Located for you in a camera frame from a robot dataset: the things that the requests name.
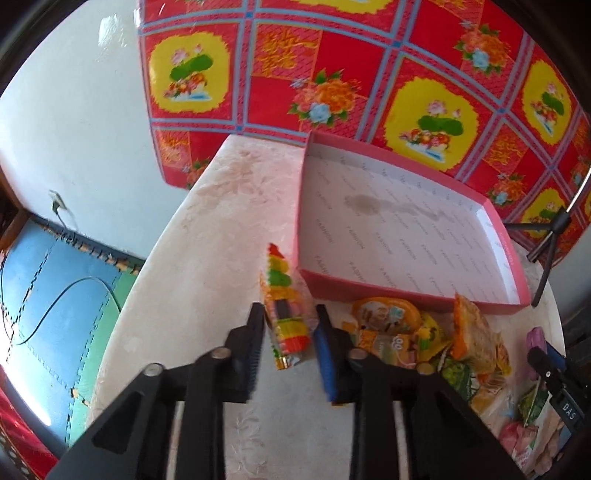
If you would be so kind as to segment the pink cardboard box tray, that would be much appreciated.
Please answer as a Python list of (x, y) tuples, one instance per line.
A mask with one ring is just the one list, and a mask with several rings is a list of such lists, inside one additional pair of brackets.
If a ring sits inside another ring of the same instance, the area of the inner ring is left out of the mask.
[(461, 294), (490, 314), (531, 301), (485, 196), (394, 152), (325, 133), (305, 146), (294, 255), (320, 299), (403, 298), (447, 311)]

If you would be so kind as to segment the purple snack tin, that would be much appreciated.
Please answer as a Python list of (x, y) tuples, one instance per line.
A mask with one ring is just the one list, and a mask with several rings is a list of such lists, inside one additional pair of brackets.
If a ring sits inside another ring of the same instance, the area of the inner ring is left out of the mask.
[(539, 348), (544, 353), (547, 352), (547, 342), (542, 327), (534, 327), (526, 335), (527, 350), (530, 351), (533, 348)]

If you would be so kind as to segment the green candy packet upper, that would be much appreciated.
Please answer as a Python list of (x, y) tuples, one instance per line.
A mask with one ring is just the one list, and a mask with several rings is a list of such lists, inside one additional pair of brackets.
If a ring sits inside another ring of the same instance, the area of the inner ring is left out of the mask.
[(480, 389), (477, 375), (466, 363), (447, 358), (443, 363), (440, 373), (466, 401), (470, 401)]

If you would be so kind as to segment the pink snack pouch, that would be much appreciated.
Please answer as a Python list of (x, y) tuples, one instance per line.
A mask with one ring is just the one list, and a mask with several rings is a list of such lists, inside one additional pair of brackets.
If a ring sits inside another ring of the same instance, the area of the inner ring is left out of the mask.
[(564, 423), (559, 420), (550, 438), (541, 443), (538, 455), (535, 455), (535, 446), (539, 427), (535, 424), (525, 426), (520, 421), (510, 422), (502, 429), (498, 440), (526, 476), (541, 476), (549, 472), (558, 454), (563, 427)]

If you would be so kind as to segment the orange yellow candy packet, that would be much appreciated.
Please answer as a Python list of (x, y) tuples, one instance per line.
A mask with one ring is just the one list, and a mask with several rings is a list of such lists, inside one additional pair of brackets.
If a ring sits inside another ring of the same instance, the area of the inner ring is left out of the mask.
[(342, 322), (341, 328), (349, 333), (355, 347), (374, 354), (383, 362), (406, 369), (416, 368), (417, 355), (412, 335), (390, 335), (348, 321)]

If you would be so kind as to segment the orange cracker packet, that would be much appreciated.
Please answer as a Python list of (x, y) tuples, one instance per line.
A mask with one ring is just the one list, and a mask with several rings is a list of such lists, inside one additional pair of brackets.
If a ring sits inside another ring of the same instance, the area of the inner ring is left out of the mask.
[(479, 307), (456, 294), (453, 311), (452, 356), (464, 362), (479, 376), (512, 373), (509, 352), (500, 333), (490, 327)]

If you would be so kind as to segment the clear blue-edged snack bag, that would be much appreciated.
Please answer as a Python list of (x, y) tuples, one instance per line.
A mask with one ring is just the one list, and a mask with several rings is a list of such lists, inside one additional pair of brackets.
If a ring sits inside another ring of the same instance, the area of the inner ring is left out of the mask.
[(516, 396), (507, 386), (499, 390), (481, 387), (469, 404), (496, 438), (515, 417), (517, 408)]

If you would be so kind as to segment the rainbow candy tube packet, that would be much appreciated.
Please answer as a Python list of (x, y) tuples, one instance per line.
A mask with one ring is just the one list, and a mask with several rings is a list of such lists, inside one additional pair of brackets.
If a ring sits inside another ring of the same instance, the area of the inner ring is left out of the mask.
[(266, 246), (266, 263), (259, 274), (259, 288), (266, 309), (273, 361), (277, 370), (287, 370), (303, 358), (311, 345), (311, 331), (304, 319), (304, 301), (294, 287), (290, 264), (276, 244)]

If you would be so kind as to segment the yellow jelly cup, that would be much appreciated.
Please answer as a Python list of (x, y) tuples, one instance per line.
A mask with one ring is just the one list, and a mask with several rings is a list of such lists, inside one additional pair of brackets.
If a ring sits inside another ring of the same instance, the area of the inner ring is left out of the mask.
[(418, 363), (429, 362), (452, 344), (452, 337), (428, 312), (421, 313), (421, 326), (414, 333)]

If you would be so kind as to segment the red floral wall cloth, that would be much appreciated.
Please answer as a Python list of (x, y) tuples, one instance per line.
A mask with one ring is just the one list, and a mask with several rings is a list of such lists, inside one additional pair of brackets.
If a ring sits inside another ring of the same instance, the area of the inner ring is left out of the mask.
[(485, 195), (502, 219), (590, 224), (590, 60), (532, 1), (142, 1), (164, 181), (188, 189), (231, 134), (325, 132)]

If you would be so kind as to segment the blue foam floor mat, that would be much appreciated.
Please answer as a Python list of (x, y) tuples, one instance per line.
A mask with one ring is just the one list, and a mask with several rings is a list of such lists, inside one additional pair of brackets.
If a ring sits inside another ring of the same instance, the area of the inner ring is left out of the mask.
[(83, 432), (106, 345), (143, 263), (28, 220), (1, 266), (1, 365), (54, 450)]

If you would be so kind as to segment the orange jelly cup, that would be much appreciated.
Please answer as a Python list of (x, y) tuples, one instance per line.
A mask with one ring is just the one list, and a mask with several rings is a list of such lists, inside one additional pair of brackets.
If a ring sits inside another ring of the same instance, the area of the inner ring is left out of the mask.
[(413, 333), (422, 325), (419, 309), (398, 298), (374, 297), (356, 301), (352, 315), (363, 328), (388, 335)]

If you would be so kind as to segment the black tripod stand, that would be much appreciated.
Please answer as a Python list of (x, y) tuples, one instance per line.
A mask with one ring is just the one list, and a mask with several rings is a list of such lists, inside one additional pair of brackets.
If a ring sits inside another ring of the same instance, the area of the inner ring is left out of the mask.
[(525, 231), (525, 232), (543, 232), (544, 236), (540, 242), (529, 251), (526, 255), (530, 263), (538, 261), (543, 254), (546, 255), (546, 262), (543, 266), (543, 272), (540, 277), (538, 287), (531, 300), (531, 307), (536, 308), (543, 296), (545, 287), (547, 285), (552, 265), (554, 263), (555, 255), (558, 249), (558, 241), (560, 237), (566, 232), (572, 222), (571, 214), (573, 213), (578, 202), (581, 200), (586, 187), (590, 183), (590, 171), (585, 174), (578, 190), (570, 203), (564, 207), (561, 206), (548, 223), (529, 222), (529, 223), (504, 223), (507, 231)]

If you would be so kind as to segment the green Nabati wafer packet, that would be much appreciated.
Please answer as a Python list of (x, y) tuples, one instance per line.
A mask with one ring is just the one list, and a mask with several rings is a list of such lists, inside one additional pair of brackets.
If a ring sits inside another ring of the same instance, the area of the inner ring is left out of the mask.
[(539, 379), (519, 400), (518, 411), (525, 426), (532, 425), (539, 418), (550, 393), (546, 384)]

